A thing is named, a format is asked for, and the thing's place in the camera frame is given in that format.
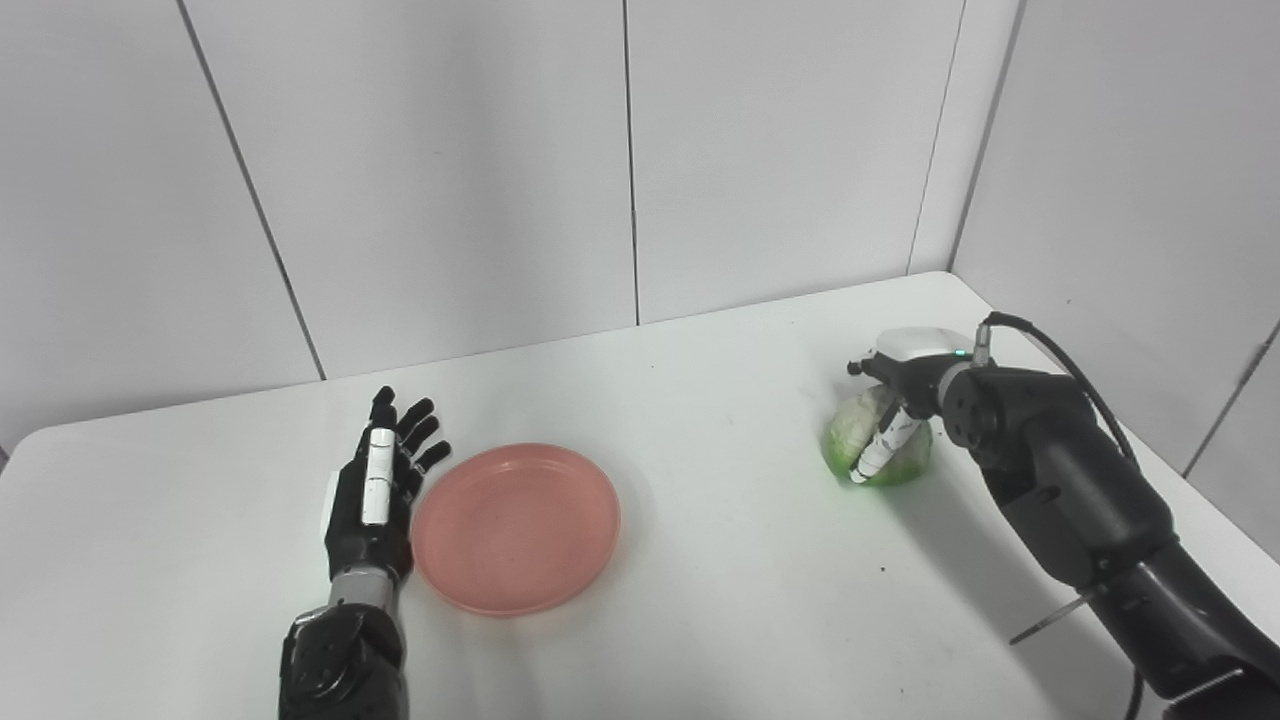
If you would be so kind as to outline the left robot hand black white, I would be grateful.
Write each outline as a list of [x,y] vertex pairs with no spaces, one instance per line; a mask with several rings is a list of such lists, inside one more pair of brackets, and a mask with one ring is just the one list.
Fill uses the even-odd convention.
[[371,401],[352,459],[339,470],[324,536],[328,575],[378,568],[396,582],[413,566],[411,515],[429,471],[451,456],[442,423],[424,397],[399,411],[385,386]]

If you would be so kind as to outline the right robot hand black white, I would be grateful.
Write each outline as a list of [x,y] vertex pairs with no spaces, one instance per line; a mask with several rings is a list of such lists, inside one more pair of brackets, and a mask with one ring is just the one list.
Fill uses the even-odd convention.
[[945,377],[970,365],[973,351],[973,341],[955,331],[906,327],[882,332],[863,357],[847,364],[849,375],[870,377],[890,396],[876,432],[851,465],[856,483],[872,480],[924,421],[940,414]]

